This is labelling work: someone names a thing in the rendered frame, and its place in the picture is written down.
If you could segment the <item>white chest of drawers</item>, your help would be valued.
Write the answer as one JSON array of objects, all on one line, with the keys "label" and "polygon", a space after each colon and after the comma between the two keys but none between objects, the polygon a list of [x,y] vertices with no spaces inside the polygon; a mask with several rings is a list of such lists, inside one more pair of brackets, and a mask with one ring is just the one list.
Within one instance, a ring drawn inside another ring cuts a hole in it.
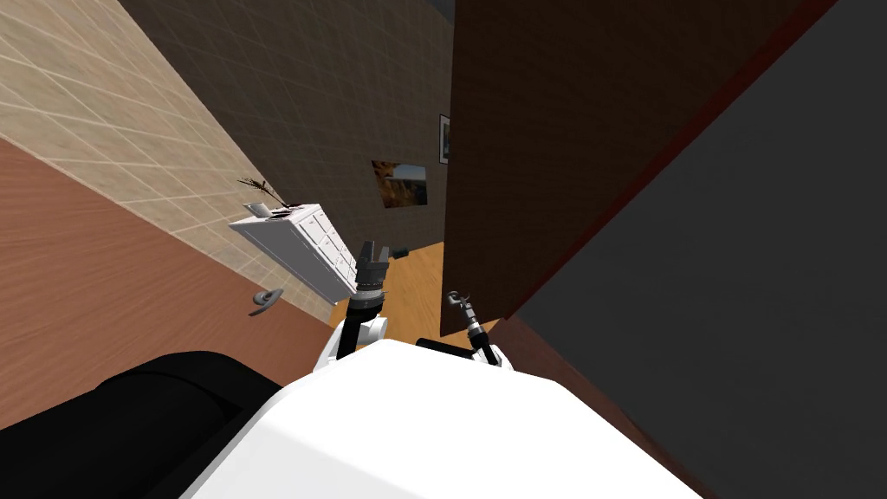
[{"label": "white chest of drawers", "polygon": [[229,227],[289,274],[332,305],[356,292],[356,259],[320,204],[245,208]]}]

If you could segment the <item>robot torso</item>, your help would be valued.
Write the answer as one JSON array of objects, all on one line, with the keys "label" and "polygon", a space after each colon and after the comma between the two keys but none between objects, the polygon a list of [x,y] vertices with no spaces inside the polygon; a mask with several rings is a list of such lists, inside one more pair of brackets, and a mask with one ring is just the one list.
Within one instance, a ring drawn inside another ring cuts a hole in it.
[{"label": "robot torso", "polygon": [[181,499],[701,499],[558,383],[381,340],[283,387]]}]

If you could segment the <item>dark brown wooden door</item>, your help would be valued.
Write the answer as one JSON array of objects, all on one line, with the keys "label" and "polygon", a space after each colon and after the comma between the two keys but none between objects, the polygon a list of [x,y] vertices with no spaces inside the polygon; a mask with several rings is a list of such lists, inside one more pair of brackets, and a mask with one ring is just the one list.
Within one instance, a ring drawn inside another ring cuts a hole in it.
[{"label": "dark brown wooden door", "polygon": [[741,244],[716,122],[837,0],[458,0],[443,287],[499,335],[665,330]]}]

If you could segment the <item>reddish brown wooden door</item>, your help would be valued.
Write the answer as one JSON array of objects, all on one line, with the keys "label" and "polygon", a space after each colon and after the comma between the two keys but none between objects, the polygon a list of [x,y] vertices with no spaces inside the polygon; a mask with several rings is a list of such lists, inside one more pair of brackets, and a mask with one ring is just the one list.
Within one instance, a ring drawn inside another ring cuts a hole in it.
[{"label": "reddish brown wooden door", "polygon": [[286,385],[330,327],[0,139],[0,429],[163,354],[229,355]]}]

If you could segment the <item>orange landscape wall picture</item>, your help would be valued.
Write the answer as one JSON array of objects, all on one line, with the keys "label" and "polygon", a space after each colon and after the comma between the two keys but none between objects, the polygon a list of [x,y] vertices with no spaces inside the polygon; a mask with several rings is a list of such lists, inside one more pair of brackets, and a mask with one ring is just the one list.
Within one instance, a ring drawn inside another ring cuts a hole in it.
[{"label": "orange landscape wall picture", "polygon": [[426,169],[406,163],[372,161],[385,209],[428,204]]}]

